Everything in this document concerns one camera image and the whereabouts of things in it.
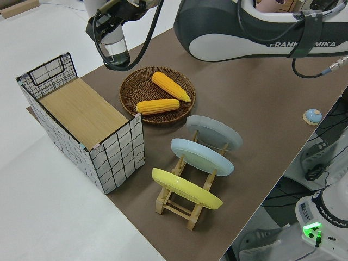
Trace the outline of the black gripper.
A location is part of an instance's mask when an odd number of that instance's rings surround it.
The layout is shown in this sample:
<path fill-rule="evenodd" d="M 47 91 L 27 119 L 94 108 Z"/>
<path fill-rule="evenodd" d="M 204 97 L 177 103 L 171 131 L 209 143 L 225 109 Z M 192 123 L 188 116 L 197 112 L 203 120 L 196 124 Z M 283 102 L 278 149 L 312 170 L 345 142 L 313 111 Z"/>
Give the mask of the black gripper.
<path fill-rule="evenodd" d="M 109 16 L 101 16 L 96 19 L 95 25 L 91 17 L 86 26 L 86 33 L 92 39 L 101 41 L 118 26 L 128 21 L 141 19 L 148 10 L 157 7 L 160 1 L 116 1 L 109 10 Z"/>

